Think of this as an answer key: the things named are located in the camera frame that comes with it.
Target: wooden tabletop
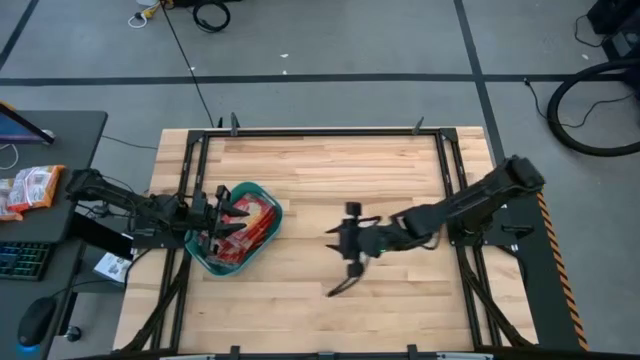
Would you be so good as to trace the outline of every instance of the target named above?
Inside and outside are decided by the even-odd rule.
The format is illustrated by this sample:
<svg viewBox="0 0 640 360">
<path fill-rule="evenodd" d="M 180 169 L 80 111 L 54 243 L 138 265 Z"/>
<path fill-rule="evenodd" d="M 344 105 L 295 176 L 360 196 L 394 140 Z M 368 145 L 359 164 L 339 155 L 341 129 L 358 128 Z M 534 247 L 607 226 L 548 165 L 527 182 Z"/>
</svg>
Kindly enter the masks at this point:
<svg viewBox="0 0 640 360">
<path fill-rule="evenodd" d="M 473 183 L 493 168 L 484 132 L 457 131 Z M 151 193 L 176 192 L 187 132 L 162 133 Z M 448 146 L 447 152 L 451 166 Z M 243 353 L 403 352 L 407 344 L 420 351 L 472 349 L 455 251 L 444 229 L 437 250 L 385 253 L 371 261 L 359 284 L 338 297 L 325 296 L 346 275 L 346 263 L 324 246 L 337 243 L 324 232 L 340 223 L 346 201 L 362 202 L 364 215 L 388 216 L 444 198 L 431 137 L 212 140 L 204 191 L 213 194 L 219 184 L 233 188 L 243 181 L 260 184 L 278 199 L 285 212 L 282 231 L 237 276 L 217 278 L 192 262 L 181 353 L 228 353 L 231 345 Z M 188 191 L 193 184 L 192 176 Z M 536 342 L 517 261 L 493 248 L 484 253 L 496 303 Z M 132 269 L 114 348 L 131 340 L 156 305 L 164 258 L 165 250 L 154 250 Z M 484 311 L 478 314 L 489 344 Z"/>
</svg>

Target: paper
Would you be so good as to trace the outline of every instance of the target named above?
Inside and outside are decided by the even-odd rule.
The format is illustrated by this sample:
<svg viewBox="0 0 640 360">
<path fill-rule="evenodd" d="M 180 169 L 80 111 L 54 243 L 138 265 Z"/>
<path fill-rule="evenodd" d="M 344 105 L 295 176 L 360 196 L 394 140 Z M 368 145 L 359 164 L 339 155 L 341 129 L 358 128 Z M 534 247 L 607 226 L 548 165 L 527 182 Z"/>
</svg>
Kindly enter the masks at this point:
<svg viewBox="0 0 640 360">
<path fill-rule="evenodd" d="M 129 266 L 131 266 L 131 261 L 106 253 L 93 268 L 93 271 L 124 284 L 124 276 Z"/>
</svg>

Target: green plastic basket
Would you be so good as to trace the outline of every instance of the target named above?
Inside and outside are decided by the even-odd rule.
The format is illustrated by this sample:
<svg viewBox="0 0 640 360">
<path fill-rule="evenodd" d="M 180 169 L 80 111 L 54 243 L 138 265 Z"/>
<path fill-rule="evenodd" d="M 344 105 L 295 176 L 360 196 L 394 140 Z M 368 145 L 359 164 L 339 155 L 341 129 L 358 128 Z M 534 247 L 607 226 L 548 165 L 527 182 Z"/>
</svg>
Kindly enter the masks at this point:
<svg viewBox="0 0 640 360">
<path fill-rule="evenodd" d="M 276 201 L 273 196 L 269 195 L 258 184 L 253 182 L 243 182 L 234 187 L 233 190 L 231 190 L 231 203 L 235 204 L 236 201 L 240 200 L 240 198 L 243 197 L 246 193 L 260 195 L 265 199 L 271 201 L 275 206 L 276 219 L 274 220 L 271 227 L 267 230 L 267 239 L 262 245 L 260 245 L 259 248 L 252 250 L 249 255 L 247 255 L 242 265 L 235 269 L 229 269 L 224 266 L 208 263 L 206 261 L 207 256 L 204 250 L 202 250 L 202 248 L 198 244 L 198 232 L 190 231 L 185 235 L 185 248 L 187 249 L 187 251 L 189 251 L 191 256 L 197 259 L 200 264 L 202 264 L 202 266 L 204 266 L 205 269 L 207 269 L 207 271 L 209 271 L 212 275 L 230 276 L 239 273 L 240 271 L 242 271 L 242 269 L 244 269 L 245 266 L 247 266 L 247 264 L 251 262 L 251 260 L 253 260 L 254 257 L 258 255 L 258 253 L 260 253 L 260 251 L 262 251 L 267 245 L 269 245 L 269 243 L 273 241 L 273 239 L 275 239 L 275 237 L 278 235 L 278 232 L 280 232 L 280 224 L 282 224 L 282 207 L 280 206 L 278 201 Z"/>
</svg>

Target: desk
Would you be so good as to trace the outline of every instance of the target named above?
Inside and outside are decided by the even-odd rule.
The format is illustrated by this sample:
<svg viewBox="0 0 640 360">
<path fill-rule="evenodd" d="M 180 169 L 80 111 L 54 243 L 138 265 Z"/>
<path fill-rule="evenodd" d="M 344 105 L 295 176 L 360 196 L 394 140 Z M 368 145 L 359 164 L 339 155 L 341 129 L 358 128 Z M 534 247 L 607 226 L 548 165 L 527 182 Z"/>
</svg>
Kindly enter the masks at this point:
<svg viewBox="0 0 640 360">
<path fill-rule="evenodd" d="M 17 330 L 29 305 L 40 297 L 65 288 L 76 274 L 84 244 L 78 238 L 67 239 L 75 204 L 65 199 L 64 187 L 71 178 L 71 169 L 83 169 L 91 165 L 107 120 L 107 114 L 98 111 L 24 111 L 20 114 L 36 126 L 53 131 L 56 141 L 49 147 L 17 145 L 20 161 L 15 168 L 3 171 L 2 176 L 12 177 L 22 168 L 37 165 L 62 164 L 67 169 L 60 177 L 51 208 L 28 211 L 22 222 L 0 223 L 3 241 L 59 243 L 42 281 L 0 280 L 0 349 L 3 359 L 22 359 L 25 356 L 17 352 Z M 4 154 L 13 156 L 13 152 L 4 151 L 1 154 L 3 161 L 6 161 Z M 69 298 L 69 294 L 57 297 L 52 324 L 40 349 L 28 355 L 30 359 L 46 359 Z"/>
<path fill-rule="evenodd" d="M 163 132 L 152 193 L 176 192 L 187 134 Z M 460 127 L 457 135 L 473 183 L 493 167 L 483 129 Z M 277 239 L 237 276 L 216 278 L 192 262 L 179 353 L 228 353 L 232 345 L 243 353 L 404 352 L 407 344 L 420 351 L 471 350 L 462 283 L 446 231 L 438 234 L 436 251 L 386 253 L 371 261 L 358 285 L 336 298 L 324 296 L 345 276 L 345 263 L 324 247 L 336 242 L 324 231 L 339 224 L 345 201 L 362 202 L 364 216 L 388 216 L 444 197 L 434 143 L 422 136 L 212 140 L 203 190 L 212 194 L 219 184 L 232 188 L 255 181 L 278 199 L 285 216 Z M 446 152 L 453 159 L 450 147 Z M 195 181 L 191 176 L 188 193 Z M 517 261 L 492 248 L 484 255 L 496 303 L 523 336 L 537 342 Z M 157 303 L 164 261 L 164 250 L 155 250 L 133 268 L 114 348 L 131 340 Z M 476 305 L 488 339 L 484 313 Z M 168 345 L 172 314 L 170 308 L 162 347 Z"/>
</svg>

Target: keyboard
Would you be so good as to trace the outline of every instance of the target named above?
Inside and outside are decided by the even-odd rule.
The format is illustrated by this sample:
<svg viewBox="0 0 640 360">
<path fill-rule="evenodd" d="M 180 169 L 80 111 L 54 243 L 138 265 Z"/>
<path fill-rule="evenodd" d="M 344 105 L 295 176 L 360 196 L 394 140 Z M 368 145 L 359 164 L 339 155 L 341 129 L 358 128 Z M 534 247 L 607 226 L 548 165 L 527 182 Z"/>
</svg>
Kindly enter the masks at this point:
<svg viewBox="0 0 640 360">
<path fill-rule="evenodd" d="M 40 281 L 53 244 L 0 242 L 0 280 Z"/>
</svg>

